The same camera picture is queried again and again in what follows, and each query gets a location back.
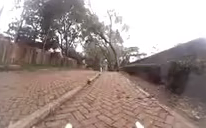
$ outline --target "dirt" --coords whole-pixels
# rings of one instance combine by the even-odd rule
[[[192,97],[175,95],[169,92],[164,85],[155,85],[147,81],[143,82],[143,79],[136,76],[130,76],[125,73],[124,75],[187,120],[200,128],[206,128],[206,102]]]

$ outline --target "fence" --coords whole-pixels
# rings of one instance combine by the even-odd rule
[[[0,38],[0,64],[43,64],[77,67],[77,61],[60,53],[42,51],[26,43],[11,43]]]

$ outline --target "brick walkway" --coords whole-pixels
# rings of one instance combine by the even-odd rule
[[[35,128],[132,128],[140,121],[145,128],[188,128],[161,108],[153,98],[147,98],[119,73],[103,73]]]
[[[0,72],[0,125],[8,126],[59,98],[73,88],[86,84],[94,71]]]

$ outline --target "curb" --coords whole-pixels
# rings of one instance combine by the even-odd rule
[[[31,115],[24,117],[23,119],[17,121],[14,124],[10,124],[8,128],[30,128],[34,124],[38,123],[40,120],[44,119],[50,113],[55,111],[62,103],[66,102],[70,98],[72,98],[75,94],[81,91],[87,84],[93,83],[101,73],[97,73],[94,77],[87,80],[87,83],[84,86],[78,86],[75,89],[67,92],[60,98],[54,100],[53,102],[45,105],[44,107],[38,109],[37,111],[33,112]]]

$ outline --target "white sky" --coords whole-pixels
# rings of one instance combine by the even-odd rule
[[[13,0],[5,3],[0,29],[7,28]],[[178,43],[206,37],[206,0],[91,0],[93,10],[106,20],[107,9],[115,9],[130,26],[130,39],[125,46],[138,46],[150,54],[168,49]]]

